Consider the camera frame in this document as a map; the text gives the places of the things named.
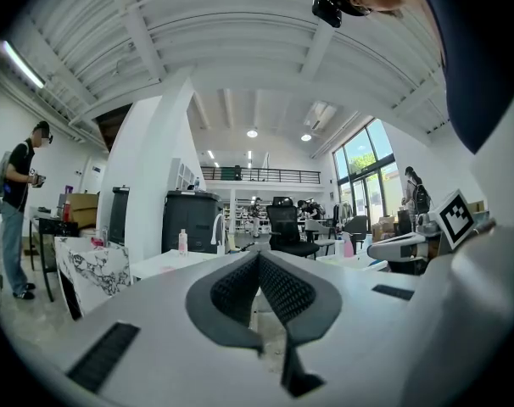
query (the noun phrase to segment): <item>faucet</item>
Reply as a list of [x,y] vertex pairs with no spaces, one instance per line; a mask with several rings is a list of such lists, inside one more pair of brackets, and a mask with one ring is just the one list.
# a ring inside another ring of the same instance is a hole
[[[215,231],[217,229],[217,221],[221,217],[221,241],[215,240]],[[225,254],[225,216],[222,213],[219,213],[214,220],[214,231],[212,232],[212,241],[210,244],[217,244],[217,254],[224,255]]]

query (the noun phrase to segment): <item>door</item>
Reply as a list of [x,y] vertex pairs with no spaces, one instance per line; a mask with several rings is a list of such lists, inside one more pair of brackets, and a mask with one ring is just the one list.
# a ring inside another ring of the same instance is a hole
[[377,173],[373,173],[358,181],[353,182],[355,193],[355,213],[365,215],[368,219],[368,231],[370,226],[383,217],[382,191],[377,178]]

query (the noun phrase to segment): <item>person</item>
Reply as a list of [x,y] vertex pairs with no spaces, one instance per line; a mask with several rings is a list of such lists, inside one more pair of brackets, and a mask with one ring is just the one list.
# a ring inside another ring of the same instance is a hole
[[307,203],[304,200],[299,200],[297,202],[297,205],[299,206],[304,216],[308,219],[321,220],[321,211],[319,210],[319,204],[315,202]]
[[[448,112],[462,143],[476,153],[514,98],[514,0],[507,10],[488,0],[330,0],[345,14],[425,14],[442,55]],[[500,22],[489,24],[482,11]]]
[[261,199],[255,199],[255,203],[249,207],[249,216],[254,221],[254,238],[259,238],[259,225],[260,225],[260,204]]
[[411,230],[415,231],[417,220],[416,190],[417,186],[421,186],[423,181],[411,166],[406,167],[405,175],[408,177],[408,181],[406,182],[405,196],[402,198],[402,204],[410,214]]
[[10,154],[5,173],[3,204],[3,263],[16,298],[32,300],[35,296],[31,290],[34,283],[27,281],[21,268],[22,231],[27,202],[28,186],[40,186],[43,177],[38,174],[30,175],[31,161],[35,149],[47,146],[51,142],[49,124],[43,120],[33,129],[31,136],[20,143]]

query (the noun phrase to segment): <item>ceiling light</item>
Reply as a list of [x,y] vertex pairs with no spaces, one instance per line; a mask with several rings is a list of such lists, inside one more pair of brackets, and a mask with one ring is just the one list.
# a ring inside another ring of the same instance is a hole
[[29,66],[25,64],[23,59],[14,51],[14,49],[10,46],[7,41],[3,42],[4,51],[6,51],[7,55],[12,59],[12,61],[18,65],[18,67],[23,71],[29,79],[35,83],[39,89],[44,87],[44,82],[32,71]]

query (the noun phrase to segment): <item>white ceiling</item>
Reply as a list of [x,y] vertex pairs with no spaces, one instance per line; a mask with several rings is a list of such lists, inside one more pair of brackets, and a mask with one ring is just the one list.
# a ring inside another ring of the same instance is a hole
[[345,92],[313,133],[323,143],[356,111],[420,140],[448,121],[439,48],[421,14],[344,16],[337,31],[318,21],[311,0],[33,0],[8,39],[47,81],[36,94],[90,137],[94,117],[158,95],[161,81],[189,64],[212,81],[229,68],[269,71],[277,86],[232,81],[218,90],[201,81],[188,110],[195,131],[256,127],[299,138],[325,98],[297,96],[281,76],[312,83],[322,97],[330,86]]

